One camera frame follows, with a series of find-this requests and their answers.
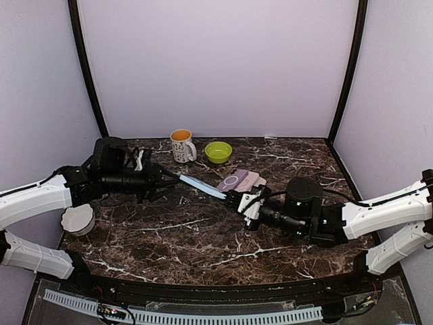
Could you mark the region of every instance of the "blue object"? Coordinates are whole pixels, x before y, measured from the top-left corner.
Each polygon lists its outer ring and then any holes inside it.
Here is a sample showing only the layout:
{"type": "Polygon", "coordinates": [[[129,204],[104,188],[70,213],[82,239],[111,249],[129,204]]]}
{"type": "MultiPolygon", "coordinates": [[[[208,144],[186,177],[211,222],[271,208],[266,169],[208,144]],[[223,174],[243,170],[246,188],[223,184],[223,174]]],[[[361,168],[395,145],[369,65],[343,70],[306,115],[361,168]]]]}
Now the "blue object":
{"type": "Polygon", "coordinates": [[[200,181],[199,179],[196,179],[194,177],[181,175],[179,179],[186,184],[192,186],[193,188],[197,188],[198,190],[212,195],[215,198],[220,198],[221,200],[224,200],[226,197],[226,195],[219,192],[217,188],[214,188],[213,186],[210,186],[209,184],[204,183],[203,181],[200,181]]]}

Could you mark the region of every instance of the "yellow-green bowl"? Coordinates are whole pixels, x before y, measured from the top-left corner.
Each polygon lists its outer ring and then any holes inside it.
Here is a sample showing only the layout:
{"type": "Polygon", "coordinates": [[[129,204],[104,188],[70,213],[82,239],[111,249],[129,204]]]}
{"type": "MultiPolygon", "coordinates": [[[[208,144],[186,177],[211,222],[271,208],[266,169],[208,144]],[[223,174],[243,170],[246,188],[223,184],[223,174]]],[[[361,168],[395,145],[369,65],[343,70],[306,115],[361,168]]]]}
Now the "yellow-green bowl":
{"type": "Polygon", "coordinates": [[[211,142],[204,149],[209,161],[214,164],[223,164],[229,160],[233,150],[225,142],[211,142]]]}

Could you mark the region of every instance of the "perforated rail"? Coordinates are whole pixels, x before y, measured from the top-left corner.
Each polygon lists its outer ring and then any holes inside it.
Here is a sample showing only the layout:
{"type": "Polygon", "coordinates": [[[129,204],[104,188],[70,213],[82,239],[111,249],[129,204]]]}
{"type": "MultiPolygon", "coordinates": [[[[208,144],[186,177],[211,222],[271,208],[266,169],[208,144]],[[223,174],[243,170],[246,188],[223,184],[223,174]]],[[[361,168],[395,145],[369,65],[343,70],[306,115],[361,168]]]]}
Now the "perforated rail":
{"type": "MultiPolygon", "coordinates": [[[[75,310],[90,316],[99,317],[97,314],[98,302],[73,297],[62,292],[45,289],[44,300],[55,303],[56,305],[75,310]]],[[[282,311],[278,313],[260,313],[254,315],[236,316],[199,316],[199,315],[178,315],[173,313],[156,313],[129,308],[135,316],[136,324],[163,324],[163,325],[286,325],[301,324],[313,320],[322,320],[321,307],[307,309],[282,311]]],[[[122,321],[125,324],[132,324],[132,317],[127,317],[122,321]]]]}

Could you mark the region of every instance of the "white mug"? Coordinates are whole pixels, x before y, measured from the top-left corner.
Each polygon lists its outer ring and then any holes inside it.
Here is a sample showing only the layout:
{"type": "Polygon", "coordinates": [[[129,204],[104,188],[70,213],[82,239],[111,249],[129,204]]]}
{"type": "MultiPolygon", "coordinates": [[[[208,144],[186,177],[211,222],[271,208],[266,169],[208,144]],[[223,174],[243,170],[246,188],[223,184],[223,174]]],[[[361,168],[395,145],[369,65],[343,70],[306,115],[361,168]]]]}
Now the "white mug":
{"type": "Polygon", "coordinates": [[[173,156],[178,163],[187,163],[197,159],[196,146],[192,143],[190,130],[176,130],[170,134],[173,156]]]}

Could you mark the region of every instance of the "dark marble surface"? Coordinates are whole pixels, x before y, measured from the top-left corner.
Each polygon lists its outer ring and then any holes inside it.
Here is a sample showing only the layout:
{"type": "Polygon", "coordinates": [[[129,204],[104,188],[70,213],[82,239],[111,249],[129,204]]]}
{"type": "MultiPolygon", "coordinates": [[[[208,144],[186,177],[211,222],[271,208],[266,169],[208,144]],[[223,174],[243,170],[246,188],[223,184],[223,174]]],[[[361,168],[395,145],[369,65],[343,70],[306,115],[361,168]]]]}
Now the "dark marble surface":
{"type": "MultiPolygon", "coordinates": [[[[307,176],[351,195],[323,140],[222,139],[233,147],[224,165],[210,163],[204,154],[214,140],[194,139],[198,159],[185,165],[173,160],[169,140],[130,145],[152,148],[153,161],[214,186],[243,168],[260,173],[274,191],[284,190],[294,176],[307,176]]],[[[327,195],[325,201],[341,200],[327,195]]],[[[322,278],[350,272],[353,257],[374,245],[370,235],[326,249],[263,225],[248,232],[242,218],[218,199],[182,184],[152,203],[117,194],[92,206],[93,230],[79,238],[66,234],[61,248],[82,253],[94,274],[127,280],[235,285],[322,278]]]]}

